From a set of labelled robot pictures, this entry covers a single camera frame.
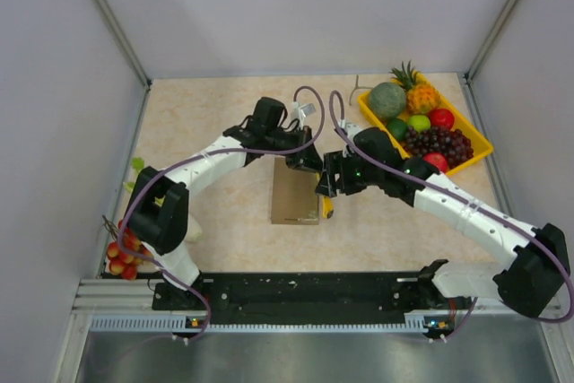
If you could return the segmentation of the yellow utility knife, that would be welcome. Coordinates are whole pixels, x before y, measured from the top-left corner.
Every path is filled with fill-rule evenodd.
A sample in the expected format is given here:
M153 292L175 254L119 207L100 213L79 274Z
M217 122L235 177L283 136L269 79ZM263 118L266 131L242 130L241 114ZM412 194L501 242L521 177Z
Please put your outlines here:
M332 201L333 188L328 175L325 172L317 174L317 185L315 193L319 197L321 203L322 217L326 220L334 215L334 205Z

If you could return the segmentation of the brown cardboard express box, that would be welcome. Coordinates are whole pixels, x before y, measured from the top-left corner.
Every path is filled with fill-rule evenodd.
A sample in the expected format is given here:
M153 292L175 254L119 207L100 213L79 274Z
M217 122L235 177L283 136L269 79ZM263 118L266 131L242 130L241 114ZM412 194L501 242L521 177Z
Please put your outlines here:
M292 170L284 159L274 160L271 224L318 225L319 200L316 174Z

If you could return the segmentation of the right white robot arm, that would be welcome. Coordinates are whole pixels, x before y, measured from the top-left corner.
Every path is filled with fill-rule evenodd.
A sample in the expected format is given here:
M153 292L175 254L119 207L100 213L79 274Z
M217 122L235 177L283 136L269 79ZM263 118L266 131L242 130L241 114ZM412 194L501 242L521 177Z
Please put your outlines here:
M418 286L425 305L437 308L455 297L488 298L543 320L559 289L573 287L566 240L558 227L535 227L485 204L422 158L402 157L376 127L342 123L335 131L347 147L326 155L318 193L353 195L378 187L441 219L494 257L489 264L438 262Z

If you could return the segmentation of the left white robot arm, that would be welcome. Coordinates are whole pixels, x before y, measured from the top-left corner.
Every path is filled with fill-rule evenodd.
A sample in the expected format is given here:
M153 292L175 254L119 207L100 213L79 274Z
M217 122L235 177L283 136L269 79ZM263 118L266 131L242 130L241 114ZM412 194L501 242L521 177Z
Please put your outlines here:
M252 114L226 129L211 145L163 170L151 166L137 176L123 217L123 225L152 254L153 264L173 285L172 297L184 308L197 306L204 295L196 279L200 270L184 242L189 202L225 175L264 156L282 156L295 170L318 173L323 168L315 142L320 135L305 125L306 117L323 112L323 101L291 105L291 125L284 124L287 108L279 100L263 97Z

